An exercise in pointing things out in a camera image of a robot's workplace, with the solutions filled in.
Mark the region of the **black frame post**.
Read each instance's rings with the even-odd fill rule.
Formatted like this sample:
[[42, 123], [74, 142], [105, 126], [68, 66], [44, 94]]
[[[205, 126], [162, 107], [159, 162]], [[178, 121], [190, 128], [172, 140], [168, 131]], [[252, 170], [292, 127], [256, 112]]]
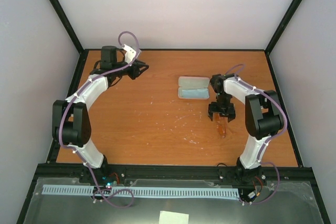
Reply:
[[279, 25], [277, 26], [274, 34], [271, 37], [266, 49], [265, 55], [270, 56], [271, 52], [275, 48], [277, 42], [279, 41], [280, 37], [284, 33], [286, 27], [290, 23], [292, 17], [294, 16], [295, 12], [297, 11], [298, 7], [300, 6], [303, 0], [292, 0], [289, 7], [287, 8], [284, 16], [282, 17]]
[[77, 52], [79, 54], [84, 52], [84, 48], [81, 44], [81, 42], [79, 41], [78, 36], [75, 33], [75, 30], [73, 29], [61, 3], [59, 0], [49, 0], [49, 2], [51, 3], [54, 11], [56, 12], [59, 20], [61, 21], [64, 29], [66, 30], [71, 42], [73, 43], [75, 49], [77, 50]]

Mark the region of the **pale yellow paper note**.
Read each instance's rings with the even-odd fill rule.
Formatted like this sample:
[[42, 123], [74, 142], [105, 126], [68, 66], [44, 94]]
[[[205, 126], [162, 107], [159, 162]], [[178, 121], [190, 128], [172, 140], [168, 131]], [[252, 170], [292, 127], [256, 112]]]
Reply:
[[159, 224], [188, 224], [189, 215], [171, 211], [160, 211]]

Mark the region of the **pink glasses case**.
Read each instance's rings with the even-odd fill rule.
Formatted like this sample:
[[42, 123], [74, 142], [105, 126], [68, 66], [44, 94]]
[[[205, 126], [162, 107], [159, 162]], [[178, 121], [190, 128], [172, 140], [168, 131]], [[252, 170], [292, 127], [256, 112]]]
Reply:
[[188, 77], [181, 76], [178, 80], [178, 92], [177, 95], [180, 99], [180, 93], [182, 90], [188, 89], [208, 89], [209, 86], [209, 78], [208, 77]]

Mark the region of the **light blue cleaning cloth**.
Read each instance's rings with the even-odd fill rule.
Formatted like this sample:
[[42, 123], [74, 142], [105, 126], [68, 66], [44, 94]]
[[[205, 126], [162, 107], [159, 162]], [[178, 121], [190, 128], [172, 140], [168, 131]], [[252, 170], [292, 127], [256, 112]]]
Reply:
[[198, 99], [206, 100], [209, 98], [208, 89], [188, 89], [182, 90], [180, 93], [182, 99]]

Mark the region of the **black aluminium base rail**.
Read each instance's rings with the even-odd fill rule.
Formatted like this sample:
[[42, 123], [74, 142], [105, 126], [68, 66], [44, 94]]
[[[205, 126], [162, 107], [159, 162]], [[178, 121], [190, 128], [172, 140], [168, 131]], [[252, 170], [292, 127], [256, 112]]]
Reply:
[[[273, 167], [262, 167], [257, 174], [239, 179], [235, 175], [234, 167], [225, 166], [161, 166], [161, 165], [109, 165], [101, 169], [94, 169], [98, 183], [101, 185], [118, 175], [122, 184], [138, 179], [149, 180], [205, 180], [219, 185], [251, 185], [255, 176], [264, 175], [263, 182], [276, 181], [277, 175]], [[33, 180], [39, 178], [78, 178], [82, 183], [93, 183], [89, 170], [82, 164], [39, 164]]]

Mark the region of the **left black frame post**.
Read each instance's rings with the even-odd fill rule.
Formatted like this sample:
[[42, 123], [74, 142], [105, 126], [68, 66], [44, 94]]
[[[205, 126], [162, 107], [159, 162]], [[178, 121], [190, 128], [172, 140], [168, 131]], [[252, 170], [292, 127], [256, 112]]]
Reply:
[[75, 30], [73, 29], [61, 3], [59, 0], [49, 0], [49, 2], [51, 3], [54, 11], [56, 12], [59, 20], [61, 21], [64, 29], [66, 30], [71, 42], [73, 43], [75, 49], [77, 50], [77, 52], [79, 54], [84, 52], [84, 48], [81, 44], [81, 42], [79, 41], [78, 36], [75, 33]]

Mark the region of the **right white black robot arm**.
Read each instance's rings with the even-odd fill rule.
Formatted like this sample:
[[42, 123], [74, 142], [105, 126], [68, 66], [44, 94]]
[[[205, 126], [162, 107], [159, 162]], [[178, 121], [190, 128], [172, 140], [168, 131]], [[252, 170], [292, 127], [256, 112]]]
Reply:
[[274, 90], [257, 89], [234, 73], [213, 75], [210, 85], [216, 93], [216, 101], [208, 105], [211, 120], [215, 114], [227, 118], [229, 122], [236, 118], [232, 98], [245, 106], [248, 139], [237, 159], [233, 177], [238, 182], [247, 182], [259, 173], [263, 155], [271, 140], [287, 129], [287, 117]]

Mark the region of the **transparent red sunglasses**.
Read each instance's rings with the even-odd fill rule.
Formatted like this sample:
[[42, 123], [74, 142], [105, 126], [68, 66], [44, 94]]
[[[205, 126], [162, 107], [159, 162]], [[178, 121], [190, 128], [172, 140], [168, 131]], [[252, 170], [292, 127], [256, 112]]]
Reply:
[[216, 124], [217, 131], [221, 138], [226, 137], [226, 126], [225, 126], [225, 118], [222, 117], [219, 113], [213, 114], [213, 120]]

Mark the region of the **right black frame post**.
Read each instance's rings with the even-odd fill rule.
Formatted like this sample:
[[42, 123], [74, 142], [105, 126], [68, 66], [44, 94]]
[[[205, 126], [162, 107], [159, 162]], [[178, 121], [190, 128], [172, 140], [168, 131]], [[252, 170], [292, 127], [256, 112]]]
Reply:
[[300, 6], [303, 0], [292, 0], [289, 7], [287, 8], [284, 16], [282, 17], [279, 25], [277, 26], [274, 34], [271, 37], [266, 49], [265, 55], [270, 56], [271, 52], [275, 48], [277, 42], [279, 41], [280, 37], [284, 33], [286, 27], [290, 23], [292, 17], [294, 16], [295, 12], [297, 11], [298, 7]]

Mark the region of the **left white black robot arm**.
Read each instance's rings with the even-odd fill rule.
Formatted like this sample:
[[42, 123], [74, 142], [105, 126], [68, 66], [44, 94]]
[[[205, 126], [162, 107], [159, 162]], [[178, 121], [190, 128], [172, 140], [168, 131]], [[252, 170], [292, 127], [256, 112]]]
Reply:
[[91, 178], [97, 183], [108, 180], [107, 158], [91, 139], [89, 109], [97, 98], [124, 76], [134, 80], [148, 70], [149, 65], [138, 59], [141, 50], [128, 45], [121, 48], [104, 46], [100, 60], [94, 64], [84, 84], [65, 100], [53, 103], [52, 136], [60, 146], [79, 156], [90, 167]]

